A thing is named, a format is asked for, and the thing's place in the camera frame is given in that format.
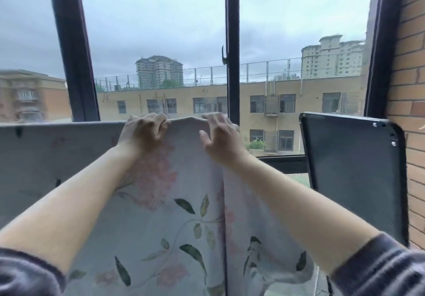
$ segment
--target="hand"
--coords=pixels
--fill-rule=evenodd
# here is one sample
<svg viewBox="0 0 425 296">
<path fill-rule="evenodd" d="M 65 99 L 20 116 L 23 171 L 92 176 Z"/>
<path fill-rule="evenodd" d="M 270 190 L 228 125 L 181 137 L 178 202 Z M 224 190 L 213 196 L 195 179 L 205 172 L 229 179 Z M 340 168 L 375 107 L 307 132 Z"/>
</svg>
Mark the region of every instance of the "hand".
<svg viewBox="0 0 425 296">
<path fill-rule="evenodd" d="M 154 150 L 167 132 L 170 121 L 163 113 L 150 113 L 141 117 L 130 116 L 121 131 L 117 147 L 136 158 Z"/>
<path fill-rule="evenodd" d="M 203 130 L 199 131 L 199 137 L 205 151 L 213 160 L 230 167 L 249 155 L 242 143 L 238 125 L 232 124 L 230 119 L 220 112 L 205 115 L 204 118 L 210 125 L 211 139 Z"/>
</svg>

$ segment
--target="window latch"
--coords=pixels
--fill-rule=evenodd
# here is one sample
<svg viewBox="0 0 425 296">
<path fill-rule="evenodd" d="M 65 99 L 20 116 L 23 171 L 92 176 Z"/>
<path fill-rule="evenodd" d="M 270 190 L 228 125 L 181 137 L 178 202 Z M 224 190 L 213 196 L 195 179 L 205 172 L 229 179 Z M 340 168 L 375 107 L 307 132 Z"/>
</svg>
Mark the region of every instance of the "window latch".
<svg viewBox="0 0 425 296">
<path fill-rule="evenodd" d="M 221 60 L 223 61 L 223 64 L 226 66 L 227 65 L 227 57 L 224 57 L 224 46 L 221 46 Z"/>
</svg>

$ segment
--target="cloudy sky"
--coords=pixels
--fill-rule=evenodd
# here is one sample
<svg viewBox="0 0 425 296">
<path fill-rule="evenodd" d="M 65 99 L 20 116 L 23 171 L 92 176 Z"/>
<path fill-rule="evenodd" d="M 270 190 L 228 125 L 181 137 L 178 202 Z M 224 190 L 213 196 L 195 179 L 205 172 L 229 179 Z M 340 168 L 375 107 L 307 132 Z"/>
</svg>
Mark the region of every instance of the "cloudy sky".
<svg viewBox="0 0 425 296">
<path fill-rule="evenodd" d="M 240 0 L 241 63 L 300 57 L 322 36 L 364 39 L 370 0 Z M 95 77 L 162 55 L 221 65 L 224 0 L 83 0 Z M 0 0 L 0 69 L 64 78 L 50 0 Z"/>
</svg>

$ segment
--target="building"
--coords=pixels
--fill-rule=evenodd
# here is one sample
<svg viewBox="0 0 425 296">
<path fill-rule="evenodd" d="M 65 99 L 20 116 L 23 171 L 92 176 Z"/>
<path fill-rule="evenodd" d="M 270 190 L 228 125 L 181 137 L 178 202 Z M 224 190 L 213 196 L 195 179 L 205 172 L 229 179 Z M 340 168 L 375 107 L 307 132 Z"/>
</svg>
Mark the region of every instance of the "building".
<svg viewBox="0 0 425 296">
<path fill-rule="evenodd" d="M 301 78 L 360 75 L 364 41 L 341 42 L 341 37 L 324 36 L 320 44 L 301 49 Z"/>
<path fill-rule="evenodd" d="M 162 88 L 164 80 L 183 86 L 183 64 L 164 56 L 141 58 L 135 62 L 140 89 Z"/>
<path fill-rule="evenodd" d="M 304 111 L 358 115 L 360 76 L 252 82 L 240 85 L 240 131 L 251 152 L 303 154 L 299 114 Z M 101 92 L 102 121 L 163 111 L 168 118 L 227 113 L 227 85 Z M 251 143 L 258 139 L 260 148 Z"/>
<path fill-rule="evenodd" d="M 64 79 L 15 69 L 0 70 L 0 123 L 72 121 Z"/>
</svg>

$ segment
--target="dark sleeve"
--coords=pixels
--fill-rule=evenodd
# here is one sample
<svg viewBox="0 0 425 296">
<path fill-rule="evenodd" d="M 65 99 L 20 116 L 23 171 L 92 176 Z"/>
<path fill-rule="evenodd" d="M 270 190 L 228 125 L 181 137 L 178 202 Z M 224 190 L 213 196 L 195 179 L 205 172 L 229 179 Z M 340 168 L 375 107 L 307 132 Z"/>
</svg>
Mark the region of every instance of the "dark sleeve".
<svg viewBox="0 0 425 296">
<path fill-rule="evenodd" d="M 406 250 L 380 234 L 339 267 L 331 279 L 345 296 L 425 295 L 425 253 Z"/>
<path fill-rule="evenodd" d="M 65 283 L 64 275 L 44 260 L 0 248 L 0 296 L 57 296 Z"/>
</svg>

